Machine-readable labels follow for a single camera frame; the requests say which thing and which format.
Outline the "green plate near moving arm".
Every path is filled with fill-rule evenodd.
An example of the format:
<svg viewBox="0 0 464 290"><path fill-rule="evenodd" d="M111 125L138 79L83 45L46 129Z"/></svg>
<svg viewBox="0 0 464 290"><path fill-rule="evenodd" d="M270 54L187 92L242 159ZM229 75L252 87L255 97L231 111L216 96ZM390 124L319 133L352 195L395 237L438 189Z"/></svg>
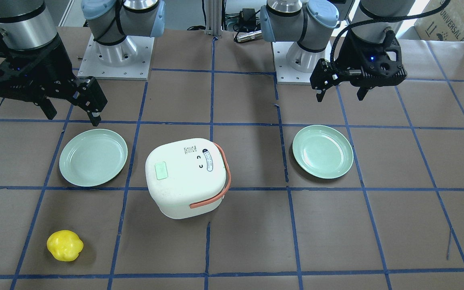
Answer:
<svg viewBox="0 0 464 290"><path fill-rule="evenodd" d="M116 177L127 162L128 146L112 130L88 130L72 138L59 157L59 170L69 183L98 186Z"/></svg>

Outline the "green plate near still arm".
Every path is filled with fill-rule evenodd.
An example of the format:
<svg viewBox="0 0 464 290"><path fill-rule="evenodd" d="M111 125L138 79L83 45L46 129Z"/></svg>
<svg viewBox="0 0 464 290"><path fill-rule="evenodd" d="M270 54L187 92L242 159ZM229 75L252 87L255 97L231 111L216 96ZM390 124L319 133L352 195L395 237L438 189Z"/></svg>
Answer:
<svg viewBox="0 0 464 290"><path fill-rule="evenodd" d="M324 125L299 130L293 139L292 151L304 171L322 179L344 176L354 162L353 148L346 136Z"/></svg>

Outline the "white arm base plate second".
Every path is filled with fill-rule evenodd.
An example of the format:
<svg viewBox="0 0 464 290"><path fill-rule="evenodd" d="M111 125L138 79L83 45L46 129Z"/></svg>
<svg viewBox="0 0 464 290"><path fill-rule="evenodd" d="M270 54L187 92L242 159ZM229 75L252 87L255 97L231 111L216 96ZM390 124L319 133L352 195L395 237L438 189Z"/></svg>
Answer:
<svg viewBox="0 0 464 290"><path fill-rule="evenodd" d="M317 61L329 60L331 44L328 41L325 49L318 53L305 51L297 42L273 42L272 48L278 83L309 85Z"/></svg>

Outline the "white arm base plate first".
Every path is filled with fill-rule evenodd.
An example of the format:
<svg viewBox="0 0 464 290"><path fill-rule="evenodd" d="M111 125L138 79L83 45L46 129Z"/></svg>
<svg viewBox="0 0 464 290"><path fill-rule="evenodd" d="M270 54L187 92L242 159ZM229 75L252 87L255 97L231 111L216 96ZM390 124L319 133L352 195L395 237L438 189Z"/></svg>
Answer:
<svg viewBox="0 0 464 290"><path fill-rule="evenodd" d="M114 46L95 42L90 35L77 76L98 80L147 81L155 38L129 35Z"/></svg>

